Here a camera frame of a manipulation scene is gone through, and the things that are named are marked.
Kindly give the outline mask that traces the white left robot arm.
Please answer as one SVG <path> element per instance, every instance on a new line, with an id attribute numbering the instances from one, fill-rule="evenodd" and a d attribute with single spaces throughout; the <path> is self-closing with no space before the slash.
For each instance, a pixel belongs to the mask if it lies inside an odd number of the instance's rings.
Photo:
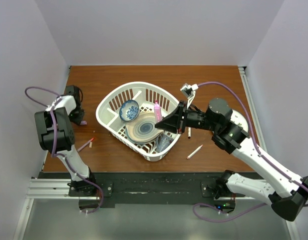
<path id="1" fill-rule="evenodd" d="M 34 114 L 38 142 L 52 157 L 61 160 L 71 176 L 69 187 L 86 196 L 97 192 L 97 183 L 90 168 L 75 147 L 72 124 L 80 124 L 84 110 L 77 93 L 59 95 L 45 110 Z"/>

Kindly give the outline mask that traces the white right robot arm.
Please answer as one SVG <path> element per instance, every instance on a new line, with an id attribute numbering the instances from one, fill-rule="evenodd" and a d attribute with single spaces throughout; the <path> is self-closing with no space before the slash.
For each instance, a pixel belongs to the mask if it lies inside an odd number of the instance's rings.
<path id="1" fill-rule="evenodd" d="M 242 160 L 264 179 L 250 179 L 227 170 L 216 181 L 218 194 L 255 198 L 270 205 L 281 218 L 293 222 L 302 208 L 308 206 L 308 176 L 292 172 L 261 150 L 249 133 L 231 120 L 232 114 L 222 98 L 210 100 L 205 112 L 186 108 L 181 101 L 155 128 L 175 134 L 182 134 L 186 127 L 211 131 L 217 147 Z"/>

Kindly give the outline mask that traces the pink highlighter pen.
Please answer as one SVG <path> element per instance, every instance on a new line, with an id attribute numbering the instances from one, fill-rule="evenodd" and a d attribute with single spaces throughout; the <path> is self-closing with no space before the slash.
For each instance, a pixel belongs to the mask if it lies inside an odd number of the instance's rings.
<path id="1" fill-rule="evenodd" d="M 161 107 L 158 104 L 157 100 L 155 100 L 155 104 L 154 104 L 154 115 L 155 115 L 155 120 L 157 123 L 162 120 Z"/>

